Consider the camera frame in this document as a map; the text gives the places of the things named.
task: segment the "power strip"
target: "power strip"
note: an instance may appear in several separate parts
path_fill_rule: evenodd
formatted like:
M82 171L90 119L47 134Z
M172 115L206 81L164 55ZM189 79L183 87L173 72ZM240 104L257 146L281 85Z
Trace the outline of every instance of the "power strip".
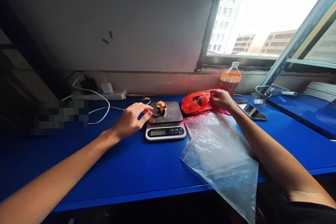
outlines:
M98 90L97 93L101 94L106 100L124 100L126 99L126 90L114 90L112 94L104 94L102 90ZM71 96L72 100L104 100L97 94L82 94L81 92L75 92Z

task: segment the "hand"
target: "hand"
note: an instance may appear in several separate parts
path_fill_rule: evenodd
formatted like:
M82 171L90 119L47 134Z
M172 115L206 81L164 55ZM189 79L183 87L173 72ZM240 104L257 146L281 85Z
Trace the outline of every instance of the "hand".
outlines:
M125 109L120 119L109 129L109 131L122 140L142 128L150 116L153 114L150 110L153 108L143 103L134 103ZM140 120L138 117L140 113L144 113Z
M237 108L236 103L233 101L229 93L222 89L211 89L210 99L221 109L228 112Z

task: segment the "plastic bottle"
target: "plastic bottle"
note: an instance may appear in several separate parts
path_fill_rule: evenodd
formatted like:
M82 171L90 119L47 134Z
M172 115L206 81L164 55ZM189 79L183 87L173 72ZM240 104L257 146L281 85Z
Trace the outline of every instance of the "plastic bottle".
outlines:
M220 75L219 88L229 92L231 97L234 95L242 75L238 70L239 62L233 62L232 67Z

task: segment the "digital kitchen scale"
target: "digital kitchen scale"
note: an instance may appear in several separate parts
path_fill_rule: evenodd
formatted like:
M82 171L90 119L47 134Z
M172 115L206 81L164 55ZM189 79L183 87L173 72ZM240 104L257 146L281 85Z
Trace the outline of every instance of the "digital kitchen scale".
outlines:
M176 101L168 101L167 113L164 116L154 117L147 122L146 139L148 141L181 139L187 135L180 106ZM156 102L150 104L154 110L158 110Z

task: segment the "sky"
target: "sky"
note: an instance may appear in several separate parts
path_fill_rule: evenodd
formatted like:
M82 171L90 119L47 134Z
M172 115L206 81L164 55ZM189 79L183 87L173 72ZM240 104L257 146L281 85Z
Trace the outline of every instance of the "sky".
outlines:
M231 36L299 28L317 0L242 0Z

